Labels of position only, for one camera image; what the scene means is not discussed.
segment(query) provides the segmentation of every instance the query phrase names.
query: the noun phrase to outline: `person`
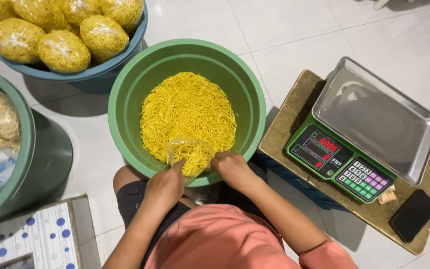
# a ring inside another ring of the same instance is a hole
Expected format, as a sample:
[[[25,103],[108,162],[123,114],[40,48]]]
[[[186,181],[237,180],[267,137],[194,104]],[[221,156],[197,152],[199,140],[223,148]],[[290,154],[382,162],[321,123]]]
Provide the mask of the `person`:
[[[247,163],[217,152],[221,183],[215,204],[182,197],[184,160],[150,180],[130,166],[114,176],[125,233],[103,269],[356,269],[350,255],[272,190],[259,155]],[[299,255],[284,251],[282,238]]]

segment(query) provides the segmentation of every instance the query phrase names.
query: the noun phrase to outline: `scale keypad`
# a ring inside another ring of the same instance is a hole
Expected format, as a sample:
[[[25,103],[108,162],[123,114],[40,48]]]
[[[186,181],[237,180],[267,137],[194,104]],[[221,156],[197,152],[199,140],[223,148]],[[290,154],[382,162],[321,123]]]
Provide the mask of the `scale keypad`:
[[[358,157],[338,174],[336,181],[362,200],[370,202],[394,183],[393,179],[379,174],[381,173],[376,172]]]

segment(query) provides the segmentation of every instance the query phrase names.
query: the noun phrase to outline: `white tile floor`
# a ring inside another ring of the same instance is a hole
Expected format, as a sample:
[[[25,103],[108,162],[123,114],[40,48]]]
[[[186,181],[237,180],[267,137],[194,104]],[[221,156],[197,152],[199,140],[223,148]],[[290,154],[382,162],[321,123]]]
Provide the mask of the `white tile floor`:
[[[326,76],[350,56],[430,108],[430,0],[147,0],[151,46],[198,38],[239,55],[260,80],[273,120],[303,69]],[[64,197],[87,193],[102,262],[123,234],[112,177],[124,165],[107,121],[107,95],[82,93],[65,83],[22,76],[0,61],[0,74],[29,104],[69,133],[75,162]],[[353,256],[360,268],[430,267],[430,236],[415,257],[351,214],[325,211],[270,173],[271,186],[299,207]],[[295,253],[287,253],[297,260]]]

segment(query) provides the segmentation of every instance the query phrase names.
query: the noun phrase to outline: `black phone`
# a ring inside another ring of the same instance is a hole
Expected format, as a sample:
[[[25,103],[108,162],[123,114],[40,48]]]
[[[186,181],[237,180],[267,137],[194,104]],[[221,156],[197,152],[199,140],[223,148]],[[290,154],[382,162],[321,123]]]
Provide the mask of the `black phone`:
[[[410,243],[430,219],[430,198],[423,190],[415,190],[389,220],[389,225],[402,241]]]

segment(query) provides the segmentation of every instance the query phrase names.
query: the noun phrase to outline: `blue dot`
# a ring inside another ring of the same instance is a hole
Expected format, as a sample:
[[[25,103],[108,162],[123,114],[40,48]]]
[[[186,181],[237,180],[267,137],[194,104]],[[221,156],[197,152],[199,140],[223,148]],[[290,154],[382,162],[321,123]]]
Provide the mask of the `blue dot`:
[[[69,235],[71,235],[71,231],[69,231],[68,229],[65,229],[65,230],[63,230],[62,235],[64,238],[68,238]]]
[[[65,219],[64,218],[60,218],[56,221],[57,226],[62,226],[65,223]]]
[[[0,257],[4,257],[8,253],[8,250],[6,248],[0,248]]]
[[[33,217],[28,218],[28,219],[27,219],[27,221],[26,221],[26,224],[27,224],[28,226],[32,226],[32,225],[34,225],[35,223],[36,223],[36,220],[35,220]]]

